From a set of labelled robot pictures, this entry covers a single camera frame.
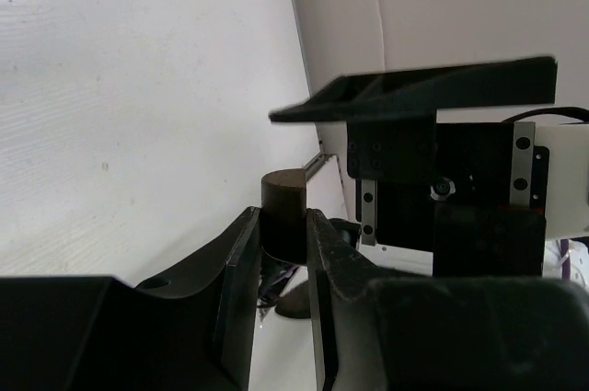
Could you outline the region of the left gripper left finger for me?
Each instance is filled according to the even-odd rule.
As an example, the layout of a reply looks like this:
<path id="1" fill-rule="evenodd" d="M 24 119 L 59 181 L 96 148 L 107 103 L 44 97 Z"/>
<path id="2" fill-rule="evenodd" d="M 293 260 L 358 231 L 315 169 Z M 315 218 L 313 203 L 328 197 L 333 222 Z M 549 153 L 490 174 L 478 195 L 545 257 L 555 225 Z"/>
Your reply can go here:
<path id="1" fill-rule="evenodd" d="M 130 286 L 109 276 L 1 281 L 5 390 L 245 390 L 260 212 Z"/>

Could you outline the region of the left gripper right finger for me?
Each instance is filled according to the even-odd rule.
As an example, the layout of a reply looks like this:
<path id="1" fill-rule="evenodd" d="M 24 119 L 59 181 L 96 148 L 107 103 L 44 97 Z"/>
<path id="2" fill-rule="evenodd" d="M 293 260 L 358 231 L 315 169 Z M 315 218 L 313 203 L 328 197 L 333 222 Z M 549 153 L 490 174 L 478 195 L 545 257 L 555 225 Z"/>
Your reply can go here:
<path id="1" fill-rule="evenodd" d="M 588 295 L 543 278 L 435 279 L 376 266 L 306 216 L 320 390 L 584 390 Z"/>

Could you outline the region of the dark brown wood block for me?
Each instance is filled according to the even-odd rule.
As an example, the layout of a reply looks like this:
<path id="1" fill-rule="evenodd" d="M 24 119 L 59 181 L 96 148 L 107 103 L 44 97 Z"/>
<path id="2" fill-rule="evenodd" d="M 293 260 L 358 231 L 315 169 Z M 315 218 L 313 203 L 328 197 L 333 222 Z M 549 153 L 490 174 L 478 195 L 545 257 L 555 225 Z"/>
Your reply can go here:
<path id="1" fill-rule="evenodd" d="M 260 239 L 272 258 L 306 265 L 306 173 L 273 171 L 261 179 Z"/>

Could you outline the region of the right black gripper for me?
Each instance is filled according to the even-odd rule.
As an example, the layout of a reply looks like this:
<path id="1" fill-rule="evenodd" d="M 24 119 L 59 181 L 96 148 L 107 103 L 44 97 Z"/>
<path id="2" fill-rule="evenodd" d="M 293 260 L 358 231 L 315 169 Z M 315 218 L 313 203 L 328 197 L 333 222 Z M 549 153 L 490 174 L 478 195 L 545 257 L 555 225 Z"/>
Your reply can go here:
<path id="1" fill-rule="evenodd" d="M 359 121 L 347 127 L 347 171 L 362 247 L 428 252 L 436 277 L 538 276 L 549 157 L 535 124 L 428 114 L 552 104 L 556 84 L 552 56 L 343 75 L 269 118 Z"/>

